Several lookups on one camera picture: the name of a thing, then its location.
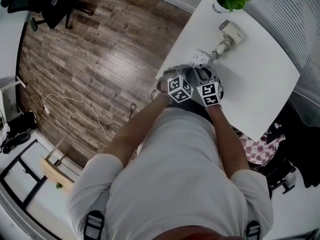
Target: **white plant pot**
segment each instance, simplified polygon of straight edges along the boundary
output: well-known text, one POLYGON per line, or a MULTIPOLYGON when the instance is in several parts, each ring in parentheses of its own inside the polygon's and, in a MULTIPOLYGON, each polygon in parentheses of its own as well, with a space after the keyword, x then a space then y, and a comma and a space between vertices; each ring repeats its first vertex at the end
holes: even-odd
POLYGON ((217 0, 213 0, 212 9, 218 14, 230 13, 230 10, 222 7, 217 0))

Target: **black pants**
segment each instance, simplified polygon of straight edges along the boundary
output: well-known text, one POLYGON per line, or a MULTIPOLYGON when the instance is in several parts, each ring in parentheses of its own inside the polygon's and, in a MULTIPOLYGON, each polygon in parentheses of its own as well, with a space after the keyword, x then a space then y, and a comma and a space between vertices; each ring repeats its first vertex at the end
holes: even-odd
POLYGON ((167 106, 167 108, 178 108, 188 112, 192 112, 199 115, 200 117, 203 117, 204 119, 207 119, 213 125, 211 117, 206 109, 192 99, 187 99, 186 101, 180 103, 173 101, 167 106))

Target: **qr code cube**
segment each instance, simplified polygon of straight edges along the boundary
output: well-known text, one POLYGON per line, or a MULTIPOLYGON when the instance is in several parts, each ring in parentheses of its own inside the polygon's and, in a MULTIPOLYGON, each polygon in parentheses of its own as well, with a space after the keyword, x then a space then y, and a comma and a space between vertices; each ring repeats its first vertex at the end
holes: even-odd
POLYGON ((222 89, 218 82, 198 86, 196 89, 206 107, 220 104, 222 89))
POLYGON ((168 94, 177 103, 190 99, 193 92, 194 89, 181 75, 168 79, 168 94))

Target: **chair seat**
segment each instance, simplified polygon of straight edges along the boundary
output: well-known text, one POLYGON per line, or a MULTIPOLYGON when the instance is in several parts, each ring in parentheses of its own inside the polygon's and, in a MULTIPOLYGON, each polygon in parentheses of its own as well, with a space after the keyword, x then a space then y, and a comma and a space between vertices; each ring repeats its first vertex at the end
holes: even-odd
POLYGON ((42 10, 42 16, 50 29, 54 29, 68 12, 75 6, 77 0, 51 0, 42 10))

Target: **pink checkered cloth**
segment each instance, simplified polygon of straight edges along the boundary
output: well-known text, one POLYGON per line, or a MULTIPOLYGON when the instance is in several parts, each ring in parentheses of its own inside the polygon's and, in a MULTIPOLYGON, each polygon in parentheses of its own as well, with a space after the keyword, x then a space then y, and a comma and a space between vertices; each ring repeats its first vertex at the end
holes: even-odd
MULTIPOLYGON (((274 123, 273 125, 275 128, 281 127, 279 123, 274 123)), ((284 135, 281 135, 279 138, 267 144, 267 137, 268 135, 264 134, 258 142, 255 142, 248 136, 242 134, 240 140, 248 161, 256 165, 265 166, 274 157, 280 142, 286 139, 284 135)))

